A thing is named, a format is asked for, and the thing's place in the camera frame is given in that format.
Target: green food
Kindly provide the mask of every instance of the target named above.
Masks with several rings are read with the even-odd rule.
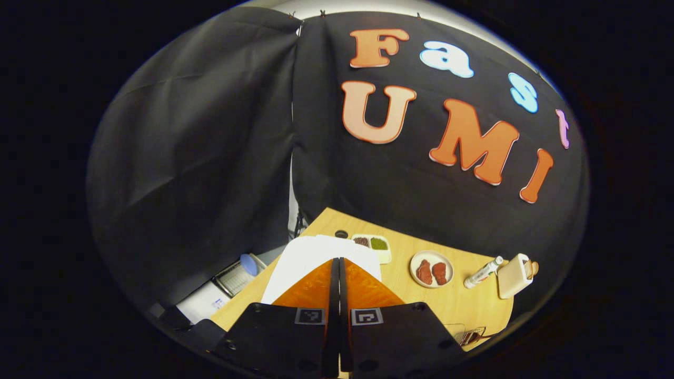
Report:
[[[370,239],[370,246],[375,250],[388,250],[386,242],[379,238]]]

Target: screw hole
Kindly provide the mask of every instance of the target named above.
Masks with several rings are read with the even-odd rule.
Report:
[[[236,350],[237,349],[237,346],[234,345],[234,341],[232,341],[230,339],[225,340],[224,343],[227,346],[227,349],[230,349],[230,350]]]
[[[361,369],[361,371],[374,371],[379,367],[379,364],[377,361],[373,361],[372,359],[368,359],[367,361],[362,361],[361,364],[358,365],[358,368]]]

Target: white plate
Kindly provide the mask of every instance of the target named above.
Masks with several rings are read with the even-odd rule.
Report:
[[[428,263],[431,264],[431,272],[433,272],[433,265],[436,263],[444,263],[447,265],[447,268],[445,269],[445,279],[447,279],[447,283],[443,285],[438,285],[437,281],[435,280],[435,277],[433,277],[433,284],[428,285],[417,278],[417,269],[419,266],[421,266],[421,261],[422,260],[427,260]],[[450,260],[447,259],[444,255],[440,254],[439,252],[434,252],[433,250],[424,250],[422,252],[418,252],[415,254],[415,256],[412,257],[412,260],[410,261],[410,274],[412,275],[412,278],[419,284],[422,285],[426,288],[440,288],[444,285],[449,284],[452,279],[454,278],[454,267],[450,263]]]

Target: black curtain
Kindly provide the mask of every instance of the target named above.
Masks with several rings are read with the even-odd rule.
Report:
[[[405,30],[398,53],[385,67],[352,68],[362,29]],[[424,42],[441,41],[470,57],[471,78],[425,65]],[[536,89],[539,109],[530,113],[510,94],[514,72]],[[342,123],[341,84],[360,80],[375,85],[365,119],[386,120],[389,98],[384,87],[411,88],[404,126],[396,140],[375,145],[350,135]],[[415,17],[379,12],[335,13],[305,20],[293,78],[293,185],[300,207],[314,219],[326,207],[403,233],[487,256],[513,258],[525,253],[540,263],[534,283],[516,296],[513,317],[530,310],[563,280],[580,243],[588,207],[588,167],[580,126],[562,97],[515,57],[478,37]],[[446,167],[429,159],[445,132],[443,103],[455,98],[474,106],[481,132],[499,120],[520,132],[503,168],[503,181],[492,186],[472,168]],[[570,125],[566,150],[559,137],[556,109]],[[552,155],[554,166],[529,204],[519,197],[537,165],[537,150]]]
[[[234,8],[129,79],[92,145],[100,252],[131,299],[172,305],[245,252],[287,243],[298,19]]]

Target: light blue letter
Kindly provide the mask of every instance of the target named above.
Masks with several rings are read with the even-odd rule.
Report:
[[[510,94],[515,100],[515,103],[522,105],[524,109],[531,113],[536,113],[539,109],[539,104],[536,102],[536,97],[538,97],[538,95],[536,95],[534,86],[514,72],[508,74],[508,80],[514,87],[510,88]]]
[[[458,47],[433,40],[427,41],[423,46],[430,49],[419,54],[419,58],[427,66],[444,71],[449,70],[460,78],[471,78],[475,74],[468,66],[468,54]]]

